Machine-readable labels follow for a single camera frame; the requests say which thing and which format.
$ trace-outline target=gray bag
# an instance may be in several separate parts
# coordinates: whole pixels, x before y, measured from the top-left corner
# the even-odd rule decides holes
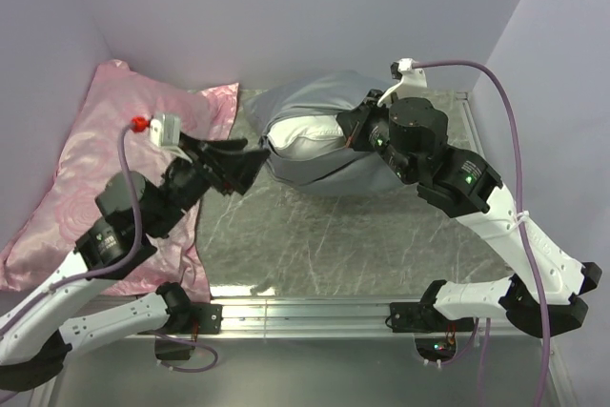
[[[369,90],[385,91],[389,87],[355,71],[338,71],[263,92],[244,102],[243,109],[260,135],[261,145],[271,150],[267,167],[277,181],[308,194],[380,193],[403,185],[376,153],[345,148],[306,161],[286,159],[275,154],[267,133],[282,119],[350,111],[360,105]]]

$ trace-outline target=marble tabletop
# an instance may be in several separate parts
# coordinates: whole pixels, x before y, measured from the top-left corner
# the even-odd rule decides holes
[[[448,114],[450,143],[473,149],[463,93],[427,97]],[[231,137],[256,144],[241,112]],[[475,234],[418,198],[415,186],[317,197],[275,182],[266,169],[244,196],[206,194],[195,243],[214,296],[421,295],[436,279],[511,273]]]

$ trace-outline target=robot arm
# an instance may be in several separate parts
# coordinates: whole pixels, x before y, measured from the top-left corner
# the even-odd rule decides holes
[[[135,235],[129,188],[118,173],[95,199],[102,217],[76,241],[74,250],[42,285],[0,316],[0,389],[30,390],[83,353],[136,333],[161,328],[181,331],[190,322],[192,304],[177,283],[165,283],[155,293],[121,307],[72,318],[156,252],[148,236],[167,236],[210,187],[222,194],[244,194],[269,155],[264,150],[244,152],[245,139],[211,142],[191,138],[180,132],[179,118],[168,114],[151,122],[151,141],[178,157],[163,174],[159,187],[131,172],[142,217],[140,249],[120,269],[106,270],[126,258]],[[87,278],[61,285],[73,275]]]
[[[600,268],[570,257],[527,213],[517,214],[510,191],[479,154],[447,144],[447,115],[419,97],[425,76],[412,64],[411,59],[393,64],[399,83],[385,93],[371,90],[360,106],[336,117],[347,146],[377,152],[398,179],[417,183],[419,197],[471,229],[515,271],[485,283],[433,282],[419,304],[425,325],[434,330],[447,320],[506,317],[523,332],[541,336],[538,293],[519,235],[523,225],[539,266],[552,335],[577,329],[587,312],[580,295],[597,287]],[[394,324],[405,329],[411,323],[404,318]]]

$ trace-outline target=pink cloth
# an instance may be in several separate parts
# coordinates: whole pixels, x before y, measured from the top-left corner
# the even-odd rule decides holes
[[[132,117],[176,113],[183,132],[217,140],[229,136],[236,106],[237,84],[191,94],[130,71],[122,61],[101,64],[59,158],[51,190],[0,254],[0,289],[39,285],[101,215],[94,199],[120,172],[116,140]],[[158,185],[173,158],[156,149],[147,133],[128,133],[125,144],[130,168]],[[208,280],[194,247],[197,212],[198,205],[169,238],[153,240],[157,254],[104,294],[140,295],[165,281],[178,281],[192,300],[209,301]]]

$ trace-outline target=white pillow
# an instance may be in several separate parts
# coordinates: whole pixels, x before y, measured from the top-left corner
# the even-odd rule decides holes
[[[274,123],[267,134],[279,157],[306,161],[345,146],[334,115],[298,116]]]

